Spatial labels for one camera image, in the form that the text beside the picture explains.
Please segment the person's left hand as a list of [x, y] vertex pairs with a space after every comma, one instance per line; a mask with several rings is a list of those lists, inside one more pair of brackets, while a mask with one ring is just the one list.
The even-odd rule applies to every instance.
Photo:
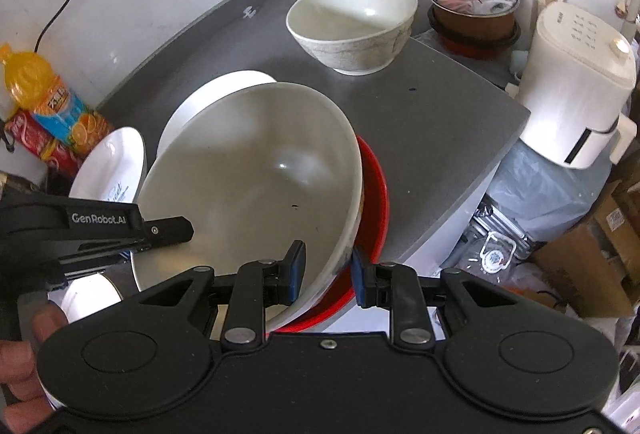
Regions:
[[[32, 318], [35, 339], [42, 344], [68, 324], [62, 309], [49, 302]], [[1, 383], [17, 403], [6, 406], [4, 420], [12, 433], [27, 433], [53, 412], [37, 374], [37, 355], [26, 341], [1, 342]]]

